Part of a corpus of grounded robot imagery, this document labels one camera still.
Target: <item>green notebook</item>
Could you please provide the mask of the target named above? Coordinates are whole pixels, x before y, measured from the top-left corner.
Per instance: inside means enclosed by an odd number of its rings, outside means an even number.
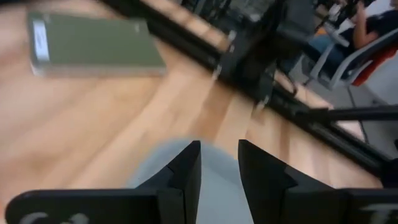
[[[47,12],[30,12],[27,18],[36,75],[166,72],[143,19],[95,19]]]

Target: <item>floor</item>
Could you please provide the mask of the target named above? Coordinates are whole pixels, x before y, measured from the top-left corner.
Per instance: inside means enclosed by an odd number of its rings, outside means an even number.
[[[307,77],[301,72],[301,63],[296,65],[290,76],[300,83],[307,80]],[[335,108],[377,106],[372,94],[364,85],[360,87],[351,86],[349,88],[354,101],[349,96],[348,88],[338,88],[334,91],[329,91],[315,81],[312,81],[307,88],[332,103]],[[394,145],[395,139],[398,139],[398,121],[364,121],[363,128],[369,144],[391,158],[398,157],[398,149]]]

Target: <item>black bar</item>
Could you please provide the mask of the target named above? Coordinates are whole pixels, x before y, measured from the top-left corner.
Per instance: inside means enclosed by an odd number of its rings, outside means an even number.
[[[378,106],[348,109],[314,109],[306,112],[307,116],[322,121],[397,121],[398,106]]]
[[[389,159],[384,154],[354,137],[338,125],[317,123],[300,116],[297,112],[308,110],[309,107],[293,98],[291,93],[281,86],[274,88],[274,94],[269,106],[285,119],[336,149],[377,177],[379,177],[384,164],[389,162]]]
[[[146,3],[139,0],[103,1],[124,16],[144,17],[147,20],[149,30],[154,35],[181,50],[207,69],[214,70],[216,68],[222,52],[176,22],[171,21],[167,16],[151,8]],[[232,86],[238,86],[238,88],[243,90],[246,95],[249,95],[256,102],[263,100],[263,98],[259,98],[259,95],[253,94],[247,88],[242,88],[232,79],[221,79],[221,81]],[[390,161],[385,155],[354,137],[335,123],[320,123],[311,119],[303,119],[303,116],[298,116],[301,111],[308,111],[310,108],[295,99],[291,93],[279,85],[276,85],[273,89],[269,107],[325,144],[335,148],[338,152],[344,154],[377,177],[380,176],[384,165]]]

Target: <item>light gray object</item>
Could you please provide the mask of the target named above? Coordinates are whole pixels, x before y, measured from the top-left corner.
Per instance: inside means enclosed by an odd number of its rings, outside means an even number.
[[[36,75],[164,75],[166,65],[143,19],[99,19],[31,11]]]
[[[388,34],[378,38],[377,40],[371,42],[370,44],[368,44],[367,46],[355,51],[354,53],[352,53],[350,56],[348,56],[341,64],[340,66],[337,68],[337,71],[335,72],[335,74],[333,75],[333,78],[330,81],[330,87],[334,87],[336,86],[336,84],[341,80],[341,77],[343,76],[345,70],[348,68],[349,64],[358,56],[360,56],[361,54],[367,52],[368,50],[371,50],[375,45],[379,45],[381,42],[384,42],[386,39],[390,38],[393,35],[396,35],[398,33],[398,29],[394,29],[393,31],[389,32]]]
[[[326,60],[329,57],[329,54],[331,50],[335,47],[334,44],[329,45],[326,50],[322,53],[321,57],[318,59],[317,63],[315,66],[312,68],[310,72],[310,78],[315,78],[317,79],[319,77],[319,74],[321,73],[322,67],[326,63]]]
[[[192,141],[177,139],[155,148],[128,181],[127,188],[136,188],[152,177]],[[201,141],[201,189],[197,215],[197,224],[202,223],[253,223],[238,161],[204,141]]]

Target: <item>wooden table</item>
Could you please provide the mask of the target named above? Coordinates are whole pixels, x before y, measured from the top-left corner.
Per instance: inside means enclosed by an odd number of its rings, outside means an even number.
[[[185,9],[147,0],[212,44],[225,36]],[[29,7],[116,17],[91,0]],[[240,92],[167,44],[157,46],[166,77],[42,78],[30,69],[26,5],[0,10],[0,207],[30,189],[123,187],[154,146],[171,138],[204,139],[237,157],[248,139],[302,172],[334,187],[380,187],[379,181],[306,132]],[[329,106],[300,87],[310,106]],[[343,124],[361,134],[357,123]]]

